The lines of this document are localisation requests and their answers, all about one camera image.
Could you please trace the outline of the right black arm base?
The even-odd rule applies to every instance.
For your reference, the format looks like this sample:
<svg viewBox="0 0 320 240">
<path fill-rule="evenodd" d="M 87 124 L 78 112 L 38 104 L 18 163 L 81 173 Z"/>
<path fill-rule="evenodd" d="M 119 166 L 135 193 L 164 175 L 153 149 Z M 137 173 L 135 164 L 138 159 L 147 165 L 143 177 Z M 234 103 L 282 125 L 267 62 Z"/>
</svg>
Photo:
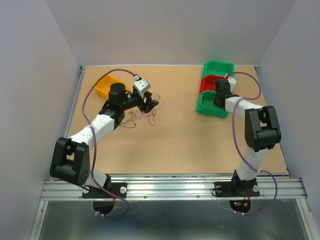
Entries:
<svg viewBox="0 0 320 240">
<path fill-rule="evenodd" d="M 244 198 L 259 197 L 260 191 L 254 191 L 252 182 L 244 181 L 240 183 L 232 183 L 231 181 L 216 181 L 211 193 L 218 198 Z"/>
</svg>

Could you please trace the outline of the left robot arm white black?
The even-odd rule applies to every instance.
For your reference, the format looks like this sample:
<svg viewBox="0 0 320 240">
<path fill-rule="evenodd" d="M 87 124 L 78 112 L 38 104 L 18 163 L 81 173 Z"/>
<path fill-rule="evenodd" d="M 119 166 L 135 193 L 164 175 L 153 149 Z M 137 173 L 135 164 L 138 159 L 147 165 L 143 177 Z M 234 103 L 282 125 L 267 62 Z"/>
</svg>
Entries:
<svg viewBox="0 0 320 240">
<path fill-rule="evenodd" d="M 93 121 L 69 138 L 60 137 L 54 146 L 50 176 L 75 186 L 93 187 L 100 197 L 111 193 L 111 177 L 98 172 L 90 161 L 90 151 L 97 149 L 97 143 L 115 130 L 123 121 L 125 111 L 138 108 L 147 114 L 159 104 L 149 91 L 133 88 L 127 92 L 122 83 L 110 86 L 108 100 Z"/>
</svg>

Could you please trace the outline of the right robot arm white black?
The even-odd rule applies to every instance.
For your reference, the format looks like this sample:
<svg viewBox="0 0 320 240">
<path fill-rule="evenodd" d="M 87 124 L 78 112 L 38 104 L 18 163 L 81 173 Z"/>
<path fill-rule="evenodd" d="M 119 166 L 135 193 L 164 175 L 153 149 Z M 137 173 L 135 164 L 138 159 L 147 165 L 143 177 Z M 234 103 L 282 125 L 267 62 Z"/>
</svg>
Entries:
<svg viewBox="0 0 320 240">
<path fill-rule="evenodd" d="M 234 171 L 230 181 L 214 183 L 214 194 L 217 197 L 242 197 L 247 193 L 259 196 L 257 173 L 268 152 L 281 141 L 282 134 L 276 109 L 261 106 L 231 92 L 228 80 L 217 80 L 214 104 L 232 113 L 232 135 L 236 140 L 235 116 L 244 119 L 244 138 L 247 145 L 245 154 L 241 154 L 238 144 L 236 150 L 242 162 Z"/>
</svg>

